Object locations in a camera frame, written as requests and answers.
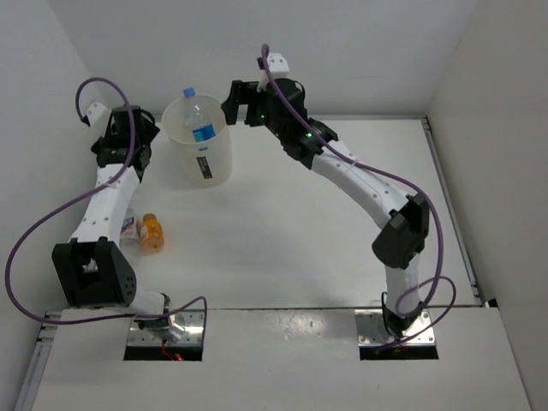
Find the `blue label water bottle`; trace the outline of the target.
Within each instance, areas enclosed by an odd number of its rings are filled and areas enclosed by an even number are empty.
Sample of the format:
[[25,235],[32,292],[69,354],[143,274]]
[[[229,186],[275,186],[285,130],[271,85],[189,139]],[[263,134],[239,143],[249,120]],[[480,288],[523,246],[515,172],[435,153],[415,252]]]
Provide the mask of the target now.
[[216,131],[204,99],[193,87],[183,90],[182,120],[194,127],[194,140],[205,142],[216,136]]

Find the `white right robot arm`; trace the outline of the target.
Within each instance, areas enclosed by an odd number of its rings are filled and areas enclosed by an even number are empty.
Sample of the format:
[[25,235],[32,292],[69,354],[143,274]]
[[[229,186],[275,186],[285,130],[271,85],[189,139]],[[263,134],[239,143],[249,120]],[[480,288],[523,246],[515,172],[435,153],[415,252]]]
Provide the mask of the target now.
[[257,81],[234,80],[221,105],[225,120],[235,124],[245,105],[246,125],[266,127],[292,159],[334,183],[372,218],[380,230],[372,250],[386,274],[384,325],[391,336],[402,338],[421,312],[418,265],[429,232],[426,200],[359,168],[333,129],[309,116],[300,123],[279,99],[279,92],[298,114],[307,116],[305,93],[294,80],[281,79],[265,87]]

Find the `orange juice bottle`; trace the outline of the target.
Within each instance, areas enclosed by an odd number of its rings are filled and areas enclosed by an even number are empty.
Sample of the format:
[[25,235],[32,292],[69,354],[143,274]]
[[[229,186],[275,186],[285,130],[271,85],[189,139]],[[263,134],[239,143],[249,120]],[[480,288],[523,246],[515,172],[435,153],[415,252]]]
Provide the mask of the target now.
[[140,225],[140,245],[149,252],[159,252],[164,247],[163,228],[153,213],[147,213],[142,218]]

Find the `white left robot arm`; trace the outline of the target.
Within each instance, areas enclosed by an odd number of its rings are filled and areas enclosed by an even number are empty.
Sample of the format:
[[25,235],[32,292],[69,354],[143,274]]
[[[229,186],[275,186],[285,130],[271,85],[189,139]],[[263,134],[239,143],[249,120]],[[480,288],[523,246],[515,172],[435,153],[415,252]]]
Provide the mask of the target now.
[[120,249],[128,206],[150,163],[158,132],[150,113],[138,105],[121,106],[112,110],[104,135],[92,146],[96,189],[75,232],[51,254],[71,307],[143,316],[164,313],[165,295],[139,285]]

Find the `clear orange label bottle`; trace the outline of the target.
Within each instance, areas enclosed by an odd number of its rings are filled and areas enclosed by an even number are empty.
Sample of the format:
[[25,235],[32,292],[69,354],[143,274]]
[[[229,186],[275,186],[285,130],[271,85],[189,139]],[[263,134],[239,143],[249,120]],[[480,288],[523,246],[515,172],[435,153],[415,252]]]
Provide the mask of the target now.
[[120,232],[121,247],[140,246],[140,220],[133,208],[126,210]]

